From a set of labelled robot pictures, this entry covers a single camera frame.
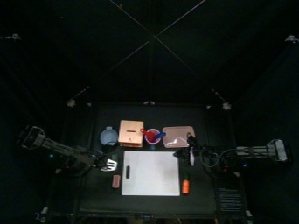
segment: black table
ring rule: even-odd
[[[66,131],[62,137],[64,144],[88,148],[92,153],[100,151],[99,136],[107,126],[119,131],[120,120],[144,121],[144,128],[193,126],[201,144],[235,146],[230,112],[217,106],[201,105],[135,105],[92,103],[70,110]],[[144,147],[124,148],[118,146],[111,152],[119,156],[118,173],[122,176],[124,150],[150,151]],[[158,151],[166,149],[163,142],[157,145]],[[214,219],[215,194],[213,179],[195,158],[195,166],[179,163],[181,181],[183,174],[191,174],[191,193],[181,196],[123,196],[122,189],[114,189],[114,172],[91,170],[82,177],[56,177],[50,199],[51,215],[108,216],[108,217],[179,217]]]

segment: light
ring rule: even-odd
[[[295,43],[295,41],[299,41],[299,39],[294,35],[290,35],[285,41],[293,41]]]
[[[245,164],[242,165],[242,167],[243,167],[243,168],[249,168],[249,164],[245,163]]]

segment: cable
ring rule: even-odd
[[[215,166],[219,164],[219,162],[221,162],[221,158],[223,157],[223,155],[225,155],[229,151],[245,151],[245,152],[249,153],[249,150],[241,150],[241,149],[230,149],[230,150],[225,150],[225,151],[219,154],[219,158],[218,158],[217,162],[215,162],[213,165],[207,165],[207,164],[205,164],[203,159],[202,159],[202,153],[201,153],[201,162],[202,162],[202,164],[203,164],[206,167],[209,167],[209,168],[215,167]],[[270,158],[271,160],[274,160],[274,158],[270,157],[267,154],[263,154],[263,153],[257,152],[257,151],[255,151],[255,154],[258,154],[258,155],[261,155],[261,156],[265,156],[266,158]]]

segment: orange box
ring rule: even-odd
[[[118,141],[126,147],[143,147],[143,132],[144,122],[140,121],[120,121]]]

